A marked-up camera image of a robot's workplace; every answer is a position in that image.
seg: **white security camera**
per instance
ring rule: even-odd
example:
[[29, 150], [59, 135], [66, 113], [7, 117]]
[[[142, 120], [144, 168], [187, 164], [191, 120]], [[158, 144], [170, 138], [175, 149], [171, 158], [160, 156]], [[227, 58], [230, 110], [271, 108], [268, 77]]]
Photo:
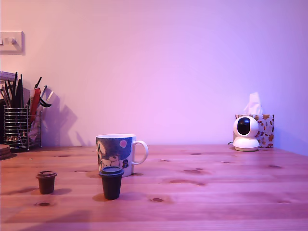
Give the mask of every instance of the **white security camera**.
[[233, 124], [233, 131], [236, 135], [233, 146], [238, 151], [256, 151], [259, 142], [256, 135], [259, 131], [258, 122], [250, 116], [242, 116], [236, 119]]

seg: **pink wall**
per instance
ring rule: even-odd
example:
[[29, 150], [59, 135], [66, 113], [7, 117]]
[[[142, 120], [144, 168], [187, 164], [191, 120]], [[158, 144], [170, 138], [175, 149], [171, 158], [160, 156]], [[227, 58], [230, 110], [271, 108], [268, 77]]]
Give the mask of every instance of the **pink wall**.
[[308, 154], [307, 0], [2, 0], [23, 55], [1, 69], [57, 95], [44, 146], [129, 132], [149, 144], [227, 143], [259, 92], [276, 146]]

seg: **light switch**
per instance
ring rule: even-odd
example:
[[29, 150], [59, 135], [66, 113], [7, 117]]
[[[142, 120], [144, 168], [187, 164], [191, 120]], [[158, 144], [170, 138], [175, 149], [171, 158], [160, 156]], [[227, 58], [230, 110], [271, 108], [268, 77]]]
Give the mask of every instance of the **light switch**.
[[23, 51], [23, 32], [1, 32], [0, 39], [0, 50], [11, 51], [11, 52], [22, 52]]

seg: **black coffee pod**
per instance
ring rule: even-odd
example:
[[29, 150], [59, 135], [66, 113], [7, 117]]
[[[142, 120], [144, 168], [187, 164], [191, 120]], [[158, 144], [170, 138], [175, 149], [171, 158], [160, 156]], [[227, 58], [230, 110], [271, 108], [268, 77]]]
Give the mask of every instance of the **black coffee pod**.
[[50, 194], [54, 189], [54, 178], [57, 176], [57, 173], [52, 171], [42, 171], [37, 174], [36, 178], [38, 179], [39, 192], [41, 194]]
[[124, 170], [120, 167], [104, 167], [100, 171], [104, 196], [107, 200], [114, 200], [120, 196], [121, 181]]

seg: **ceramic mug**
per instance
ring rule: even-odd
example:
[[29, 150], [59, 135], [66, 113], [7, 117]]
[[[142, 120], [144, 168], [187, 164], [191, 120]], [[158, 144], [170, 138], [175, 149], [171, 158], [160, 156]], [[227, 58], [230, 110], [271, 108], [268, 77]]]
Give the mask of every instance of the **ceramic mug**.
[[[135, 145], [141, 144], [145, 148], [145, 156], [140, 162], [134, 161]], [[122, 177], [133, 173], [134, 165], [143, 163], [149, 155], [145, 142], [136, 141], [133, 134], [109, 134], [96, 137], [96, 150], [99, 171], [106, 166], [118, 166], [124, 169]]]

